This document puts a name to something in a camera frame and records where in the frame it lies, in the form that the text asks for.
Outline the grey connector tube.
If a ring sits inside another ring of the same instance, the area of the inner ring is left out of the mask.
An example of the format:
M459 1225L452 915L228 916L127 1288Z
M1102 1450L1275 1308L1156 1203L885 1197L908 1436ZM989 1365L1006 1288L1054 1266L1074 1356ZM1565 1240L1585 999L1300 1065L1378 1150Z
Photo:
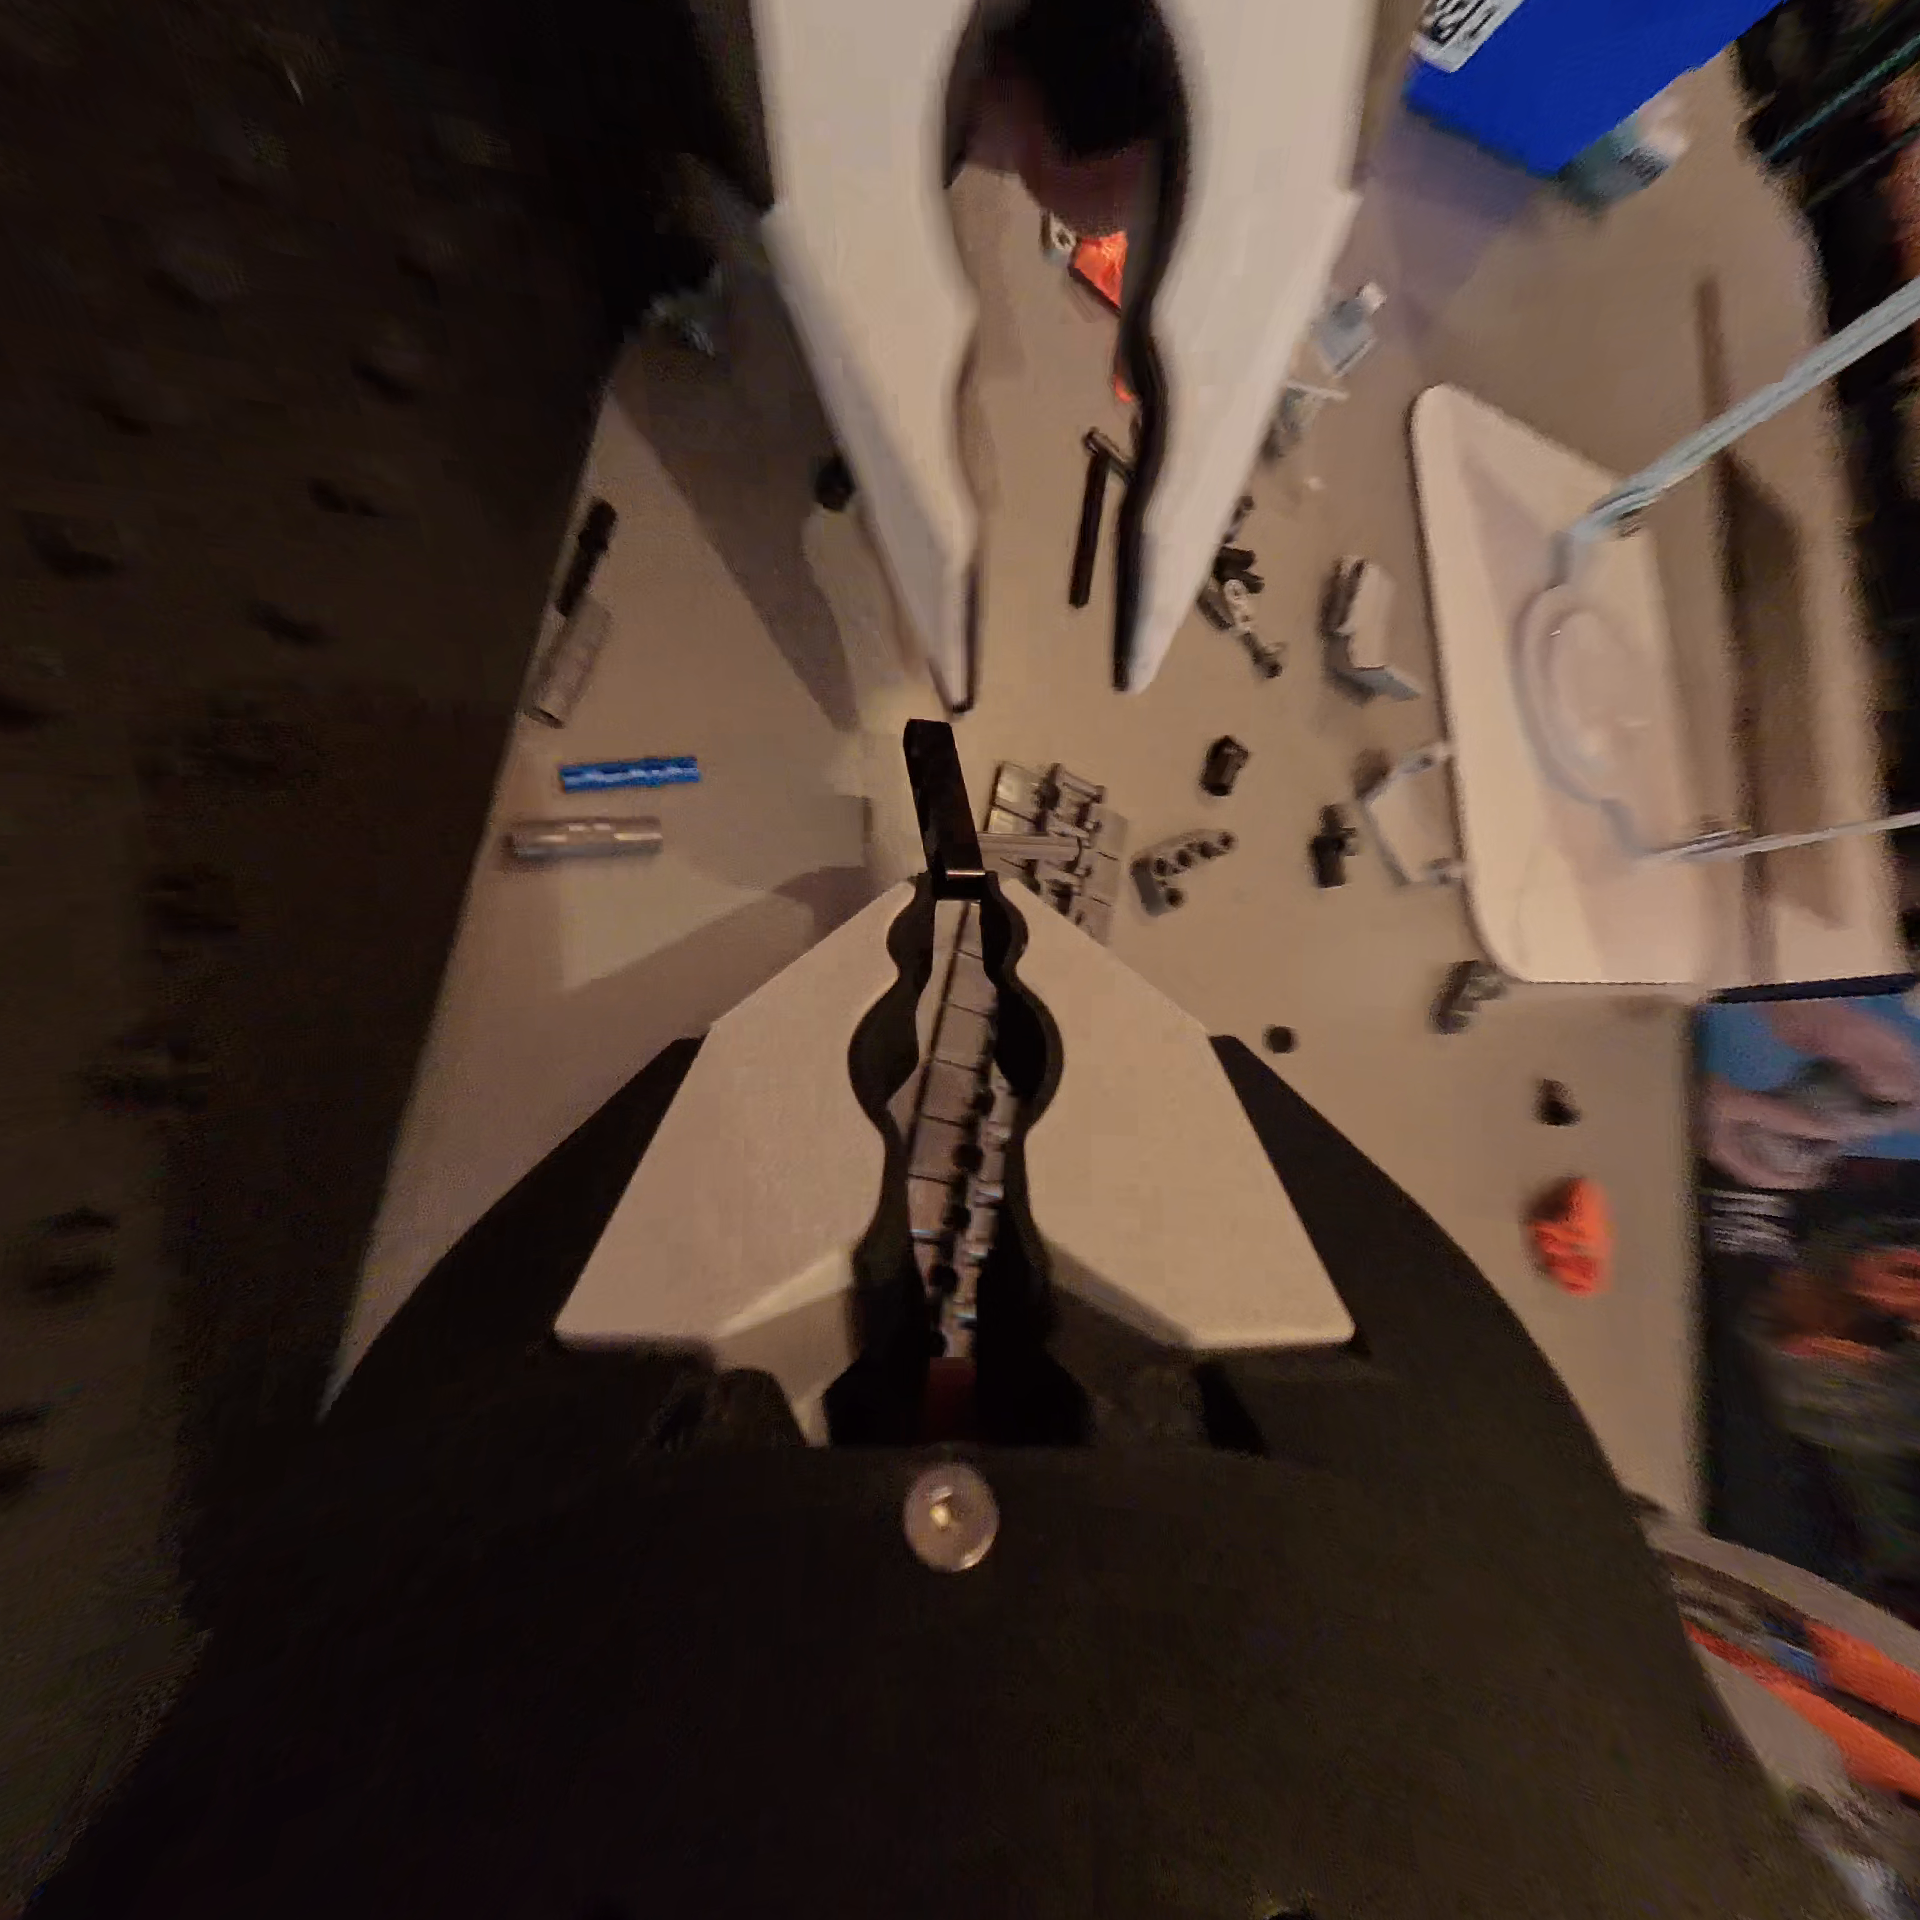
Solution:
M612 612L590 592L561 619L522 703L527 718L564 729L580 707L609 649Z
M571 861L653 859L662 853L658 819L569 814L522 819L500 834L503 854L522 867Z

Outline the toy vehicle with orange wheels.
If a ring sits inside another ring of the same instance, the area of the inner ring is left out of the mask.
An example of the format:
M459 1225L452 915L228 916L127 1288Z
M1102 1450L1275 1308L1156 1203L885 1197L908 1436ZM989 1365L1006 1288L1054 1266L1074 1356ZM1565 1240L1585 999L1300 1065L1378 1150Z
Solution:
M1859 1916L1919 1915L1919 1637L1874 1602L1655 1508L1709 1681Z

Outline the dark studded panel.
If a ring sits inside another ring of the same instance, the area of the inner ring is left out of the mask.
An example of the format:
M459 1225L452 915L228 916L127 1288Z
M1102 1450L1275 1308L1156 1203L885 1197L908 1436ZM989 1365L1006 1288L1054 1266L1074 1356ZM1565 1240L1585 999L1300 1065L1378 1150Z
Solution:
M684 4L4 4L4 1916L312 1429Z

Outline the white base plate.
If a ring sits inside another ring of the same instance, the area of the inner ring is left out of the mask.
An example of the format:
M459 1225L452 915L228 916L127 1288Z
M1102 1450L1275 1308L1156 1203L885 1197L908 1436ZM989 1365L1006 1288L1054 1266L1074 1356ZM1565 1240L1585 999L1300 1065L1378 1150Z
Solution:
M1552 540L1614 477L1455 387L1417 398L1409 448L1463 884L1486 956L1524 989L1704 991L1713 910L1706 862L1679 854L1701 834L1698 794L1657 542L1587 547L1589 578L1648 676L1657 854L1637 862L1597 813L1548 787L1514 682L1519 619L1548 583Z

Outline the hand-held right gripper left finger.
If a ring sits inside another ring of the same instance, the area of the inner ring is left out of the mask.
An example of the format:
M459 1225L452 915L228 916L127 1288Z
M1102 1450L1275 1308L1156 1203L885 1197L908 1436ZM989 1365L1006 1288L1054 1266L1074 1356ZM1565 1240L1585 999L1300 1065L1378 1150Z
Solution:
M838 1444L922 1436L899 1104L930 972L920 877L710 1026L557 1317L564 1349L767 1375Z

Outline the grey ribbed part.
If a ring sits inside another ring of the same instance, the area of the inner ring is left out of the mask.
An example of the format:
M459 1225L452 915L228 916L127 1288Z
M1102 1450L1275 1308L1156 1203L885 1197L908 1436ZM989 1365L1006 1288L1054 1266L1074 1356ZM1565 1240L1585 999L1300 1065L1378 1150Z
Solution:
M1661 94L1572 156L1554 177L1574 207L1602 212L1666 179L1691 148L1682 105Z

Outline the printed toy packaging box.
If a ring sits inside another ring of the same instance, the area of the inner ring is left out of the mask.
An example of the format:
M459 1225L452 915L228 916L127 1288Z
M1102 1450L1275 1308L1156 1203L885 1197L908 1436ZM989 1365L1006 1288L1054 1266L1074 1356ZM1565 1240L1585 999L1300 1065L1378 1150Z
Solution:
M1916 975L1715 997L1691 1071L1706 1529L1914 1624Z

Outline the orange curved toy piece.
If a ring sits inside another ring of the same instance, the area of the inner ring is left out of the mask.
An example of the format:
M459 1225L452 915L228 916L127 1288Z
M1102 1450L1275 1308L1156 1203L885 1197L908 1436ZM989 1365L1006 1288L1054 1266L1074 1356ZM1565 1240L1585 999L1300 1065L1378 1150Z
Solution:
M1572 1298L1610 1291L1616 1270L1616 1225L1607 1191L1589 1176L1569 1176L1534 1197L1527 1240L1538 1275Z

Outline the black five-hole liftarm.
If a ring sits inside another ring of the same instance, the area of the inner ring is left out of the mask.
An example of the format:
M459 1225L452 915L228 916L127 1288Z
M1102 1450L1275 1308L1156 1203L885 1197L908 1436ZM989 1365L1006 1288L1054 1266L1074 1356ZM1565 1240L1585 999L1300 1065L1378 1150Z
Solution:
M902 729L902 757L924 853L924 874L936 901L978 903L989 894L972 803L949 723L912 718Z

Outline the black long toy pin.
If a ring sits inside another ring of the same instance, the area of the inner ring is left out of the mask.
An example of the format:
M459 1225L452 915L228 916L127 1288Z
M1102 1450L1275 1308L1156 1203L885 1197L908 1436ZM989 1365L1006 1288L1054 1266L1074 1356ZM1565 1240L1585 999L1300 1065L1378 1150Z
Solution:
M605 497L595 497L588 502L585 516L574 531L566 566L561 572L552 599L552 609L563 621L573 619L583 599L588 594L588 589L592 586L603 558L612 542L617 522L619 513L611 500Z

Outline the light grey holed curved panel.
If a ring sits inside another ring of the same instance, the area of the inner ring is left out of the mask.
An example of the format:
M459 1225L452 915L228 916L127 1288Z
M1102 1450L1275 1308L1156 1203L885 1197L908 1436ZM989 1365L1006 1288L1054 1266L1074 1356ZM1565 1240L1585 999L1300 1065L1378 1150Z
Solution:
M1378 563L1349 554L1328 578L1318 630L1327 672L1361 703L1413 704L1424 696L1395 653L1398 584Z

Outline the grey metal disc bracket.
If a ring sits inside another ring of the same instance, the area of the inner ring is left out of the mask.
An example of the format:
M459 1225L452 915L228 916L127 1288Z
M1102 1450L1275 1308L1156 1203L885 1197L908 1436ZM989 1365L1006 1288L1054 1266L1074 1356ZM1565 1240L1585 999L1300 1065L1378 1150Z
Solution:
M1624 859L1647 862L1659 853L1645 819L1659 746L1650 676L1589 574L1587 547L1556 534L1548 583L1514 627L1519 717L1548 787L1597 813Z

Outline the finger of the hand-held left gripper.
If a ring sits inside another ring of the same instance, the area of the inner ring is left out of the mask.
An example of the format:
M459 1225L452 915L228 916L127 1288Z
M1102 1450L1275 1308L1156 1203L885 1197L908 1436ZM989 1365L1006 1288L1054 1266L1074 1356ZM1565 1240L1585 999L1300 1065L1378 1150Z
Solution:
M1116 521L1116 688L1189 621L1353 227L1374 7L1166 3L1175 115L1123 341L1141 441Z
M949 209L976 7L761 3L762 239L833 441L943 703L978 699L981 508L958 416L978 294Z

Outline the dark grey long bent liftarm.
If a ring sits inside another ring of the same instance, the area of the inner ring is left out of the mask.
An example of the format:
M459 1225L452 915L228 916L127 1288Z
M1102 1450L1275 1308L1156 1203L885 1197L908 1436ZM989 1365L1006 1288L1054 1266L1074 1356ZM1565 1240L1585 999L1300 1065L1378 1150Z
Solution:
M1239 834L1230 828L1189 828L1132 856L1130 878L1142 910L1166 918L1187 909L1195 877L1234 856Z

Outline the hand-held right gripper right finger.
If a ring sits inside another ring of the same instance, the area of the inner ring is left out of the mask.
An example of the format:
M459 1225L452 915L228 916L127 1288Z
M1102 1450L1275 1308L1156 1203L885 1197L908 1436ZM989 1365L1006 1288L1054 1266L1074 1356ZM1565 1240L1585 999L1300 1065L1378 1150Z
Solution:
M1209 1028L1019 888L978 904L1014 1113L976 1288L983 1439L1241 1447L1222 1369L1356 1332Z

